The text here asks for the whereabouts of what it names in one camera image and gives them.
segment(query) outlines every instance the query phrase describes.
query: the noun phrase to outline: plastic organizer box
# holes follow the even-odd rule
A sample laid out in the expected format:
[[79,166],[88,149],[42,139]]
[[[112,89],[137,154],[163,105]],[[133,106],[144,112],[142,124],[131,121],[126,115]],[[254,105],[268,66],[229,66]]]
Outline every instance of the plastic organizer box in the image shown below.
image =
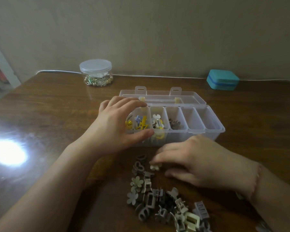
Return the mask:
[[[135,109],[127,120],[132,121],[132,128],[127,133],[140,132],[135,120],[137,116],[147,116],[147,128],[155,134],[137,146],[163,146],[167,143],[183,142],[193,135],[202,134],[215,140],[225,128],[213,110],[193,91],[182,91],[180,87],[172,87],[170,91],[150,91],[144,86],[136,86],[135,90],[121,90],[119,96],[136,97],[147,103],[145,108]],[[160,115],[164,129],[152,125],[152,116]],[[169,119],[179,121],[180,129],[171,128]]]

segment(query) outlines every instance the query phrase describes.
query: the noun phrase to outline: open transparent lid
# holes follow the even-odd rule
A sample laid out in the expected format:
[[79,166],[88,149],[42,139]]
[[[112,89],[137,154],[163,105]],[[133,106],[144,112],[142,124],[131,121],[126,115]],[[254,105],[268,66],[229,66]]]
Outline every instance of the open transparent lid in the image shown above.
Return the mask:
[[145,101],[148,106],[194,106],[206,105],[206,102],[193,91],[182,91],[180,87],[172,87],[170,91],[147,90],[145,86],[136,86],[135,90],[121,90],[119,96],[135,97]]

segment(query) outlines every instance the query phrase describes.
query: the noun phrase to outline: white cord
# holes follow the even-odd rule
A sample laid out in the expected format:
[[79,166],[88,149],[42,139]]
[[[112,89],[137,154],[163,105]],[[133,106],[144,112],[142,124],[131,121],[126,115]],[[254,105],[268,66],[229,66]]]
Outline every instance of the white cord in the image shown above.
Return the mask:
[[[81,72],[73,72],[73,71],[62,71],[62,70],[41,70],[39,72],[68,72],[68,73],[76,73],[81,74]],[[160,77],[160,78],[178,78],[178,79],[205,79],[205,78],[197,78],[197,77],[175,77],[175,76],[144,76],[144,75],[119,75],[119,74],[113,74],[114,76],[134,76],[134,77]],[[272,80],[278,80],[278,81],[290,81],[290,79],[257,79],[257,80],[242,80],[242,81],[272,81]]]

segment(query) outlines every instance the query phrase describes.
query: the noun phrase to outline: teal box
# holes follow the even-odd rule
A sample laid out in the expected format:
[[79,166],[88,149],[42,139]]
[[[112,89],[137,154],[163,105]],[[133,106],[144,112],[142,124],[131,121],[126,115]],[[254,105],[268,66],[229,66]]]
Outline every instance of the teal box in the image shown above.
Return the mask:
[[240,79],[231,71],[212,69],[206,81],[212,89],[234,90]]

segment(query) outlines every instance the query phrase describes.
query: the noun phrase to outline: blue stripe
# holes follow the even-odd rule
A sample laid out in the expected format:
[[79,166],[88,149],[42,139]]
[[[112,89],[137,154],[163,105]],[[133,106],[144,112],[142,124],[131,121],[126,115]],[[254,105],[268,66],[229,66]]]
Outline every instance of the blue stripe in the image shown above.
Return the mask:
[[230,83],[218,83],[213,81],[210,75],[208,75],[208,78],[211,80],[211,82],[215,85],[223,85],[223,86],[237,86],[237,84],[230,84]]

